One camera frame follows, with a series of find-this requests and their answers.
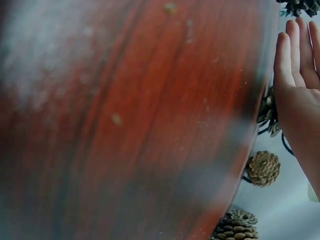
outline palm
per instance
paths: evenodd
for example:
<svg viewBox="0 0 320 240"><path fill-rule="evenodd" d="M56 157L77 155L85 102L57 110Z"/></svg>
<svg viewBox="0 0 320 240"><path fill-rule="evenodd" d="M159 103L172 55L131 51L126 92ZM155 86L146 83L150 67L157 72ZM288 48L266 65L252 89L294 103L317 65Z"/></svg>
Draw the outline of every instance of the palm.
<svg viewBox="0 0 320 240"><path fill-rule="evenodd" d="M309 26L302 18L288 21L278 38L274 90L285 132L320 121L320 36L313 22Z"/></svg>

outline red-brown wood grain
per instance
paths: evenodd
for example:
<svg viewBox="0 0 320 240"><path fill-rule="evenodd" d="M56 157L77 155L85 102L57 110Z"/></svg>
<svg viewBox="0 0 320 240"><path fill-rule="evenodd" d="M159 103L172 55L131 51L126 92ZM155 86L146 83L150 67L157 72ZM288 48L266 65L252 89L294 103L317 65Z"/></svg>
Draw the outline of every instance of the red-brown wood grain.
<svg viewBox="0 0 320 240"><path fill-rule="evenodd" d="M236 192L271 0L7 0L0 239L205 240Z"/></svg>

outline white smudge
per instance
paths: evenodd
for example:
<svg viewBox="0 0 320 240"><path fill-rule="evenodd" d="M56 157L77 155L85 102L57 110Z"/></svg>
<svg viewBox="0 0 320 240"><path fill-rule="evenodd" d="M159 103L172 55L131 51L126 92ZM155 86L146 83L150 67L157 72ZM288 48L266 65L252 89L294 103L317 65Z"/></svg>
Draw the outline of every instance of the white smudge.
<svg viewBox="0 0 320 240"><path fill-rule="evenodd" d="M112 121L115 125L121 126L122 125L122 120L120 116L117 113L114 113L111 115Z"/></svg>

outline dust speck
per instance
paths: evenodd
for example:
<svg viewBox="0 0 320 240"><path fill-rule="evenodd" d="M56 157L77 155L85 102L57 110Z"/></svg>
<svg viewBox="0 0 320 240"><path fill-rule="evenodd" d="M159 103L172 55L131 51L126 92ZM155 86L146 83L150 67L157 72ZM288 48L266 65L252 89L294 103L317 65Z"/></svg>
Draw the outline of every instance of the dust speck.
<svg viewBox="0 0 320 240"><path fill-rule="evenodd" d="M164 5L164 10L168 13L168 14L171 14L171 15L174 15L176 14L177 12L177 6L172 3L172 2L169 2L167 4Z"/></svg>
<svg viewBox="0 0 320 240"><path fill-rule="evenodd" d="M215 63L217 63L217 62L219 62L219 58L218 58L218 57L212 60L212 63L213 63L213 64L215 64Z"/></svg>
<svg viewBox="0 0 320 240"><path fill-rule="evenodd" d="M112 114L111 118L112 118L112 121L115 125L117 125L117 126L122 125L122 120L117 113Z"/></svg>
<svg viewBox="0 0 320 240"><path fill-rule="evenodd" d="M191 44L194 41L194 21L188 20L186 26L188 28L186 43Z"/></svg>
<svg viewBox="0 0 320 240"><path fill-rule="evenodd" d="M86 35L87 37L91 37L94 34L94 30L92 27L86 27L83 30L83 34Z"/></svg>

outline debris particle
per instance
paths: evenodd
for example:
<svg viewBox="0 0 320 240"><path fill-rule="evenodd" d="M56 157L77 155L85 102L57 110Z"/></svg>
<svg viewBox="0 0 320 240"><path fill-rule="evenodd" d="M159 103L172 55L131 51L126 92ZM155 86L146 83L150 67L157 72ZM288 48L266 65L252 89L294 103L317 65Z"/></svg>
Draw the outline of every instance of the debris particle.
<svg viewBox="0 0 320 240"><path fill-rule="evenodd" d="M164 10L168 14L175 15L177 13L177 6L174 3L170 2L164 5Z"/></svg>
<svg viewBox="0 0 320 240"><path fill-rule="evenodd" d="M112 118L112 121L115 125L117 125L117 126L122 125L122 120L117 113L112 114L111 118Z"/></svg>
<svg viewBox="0 0 320 240"><path fill-rule="evenodd" d="M215 63L217 63L218 61L219 61L219 58L217 57L217 58L215 58L215 59L212 60L212 63L215 64Z"/></svg>
<svg viewBox="0 0 320 240"><path fill-rule="evenodd" d="M186 22L186 26L188 28L188 35L187 35L187 44L191 44L194 41L194 21L188 20Z"/></svg>

